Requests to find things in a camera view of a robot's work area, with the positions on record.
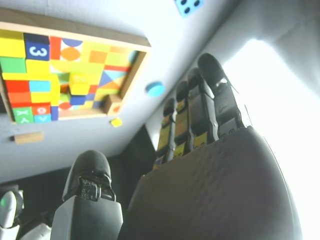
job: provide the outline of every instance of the blue circular piece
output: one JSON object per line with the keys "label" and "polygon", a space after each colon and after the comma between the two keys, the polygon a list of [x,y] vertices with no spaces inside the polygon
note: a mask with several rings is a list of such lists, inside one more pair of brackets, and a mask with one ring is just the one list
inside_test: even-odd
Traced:
{"label": "blue circular piece", "polygon": [[146,92],[150,97],[158,97],[165,92],[165,86],[160,81],[150,83],[146,87]]}

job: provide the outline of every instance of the dark blue block with number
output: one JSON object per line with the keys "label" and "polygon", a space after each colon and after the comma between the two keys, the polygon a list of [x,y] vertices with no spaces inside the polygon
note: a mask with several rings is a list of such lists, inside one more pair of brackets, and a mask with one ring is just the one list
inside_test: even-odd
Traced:
{"label": "dark blue block with number", "polygon": [[188,17],[190,14],[198,10],[205,3],[205,0],[174,0],[179,13],[183,17]]}
{"label": "dark blue block with number", "polygon": [[26,59],[49,61],[50,41],[48,36],[24,33]]}

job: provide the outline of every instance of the wooden frame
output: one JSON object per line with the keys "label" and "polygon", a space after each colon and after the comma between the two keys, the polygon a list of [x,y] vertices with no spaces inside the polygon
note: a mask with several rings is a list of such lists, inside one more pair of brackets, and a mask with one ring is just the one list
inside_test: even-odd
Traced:
{"label": "wooden frame", "polygon": [[[0,29],[37,35],[56,36],[81,41],[90,41],[117,47],[131,48],[138,51],[136,60],[122,84],[119,94],[109,95],[104,111],[100,109],[81,109],[65,111],[59,120],[95,118],[114,116],[119,113],[128,99],[134,84],[151,53],[151,45],[144,37],[108,30],[97,26],[86,25],[59,18],[0,8]],[[14,122],[13,113],[0,77],[0,93],[10,119]]]}

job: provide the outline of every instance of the number 3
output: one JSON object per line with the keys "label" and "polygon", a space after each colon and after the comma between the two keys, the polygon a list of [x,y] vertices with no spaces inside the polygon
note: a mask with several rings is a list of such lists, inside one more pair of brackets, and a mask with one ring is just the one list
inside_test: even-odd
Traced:
{"label": "number 3", "polygon": [[38,57],[38,56],[45,57],[48,54],[47,49],[42,47],[40,50],[37,50],[37,47],[35,46],[30,47],[29,52],[32,56],[35,56],[35,57]]}

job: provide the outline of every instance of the bright light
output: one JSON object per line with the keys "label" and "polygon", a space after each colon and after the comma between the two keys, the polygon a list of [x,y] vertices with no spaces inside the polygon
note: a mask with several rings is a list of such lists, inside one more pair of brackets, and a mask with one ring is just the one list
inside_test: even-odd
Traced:
{"label": "bright light", "polygon": [[304,240],[319,237],[320,101],[271,46],[250,40],[224,71],[291,189]]}

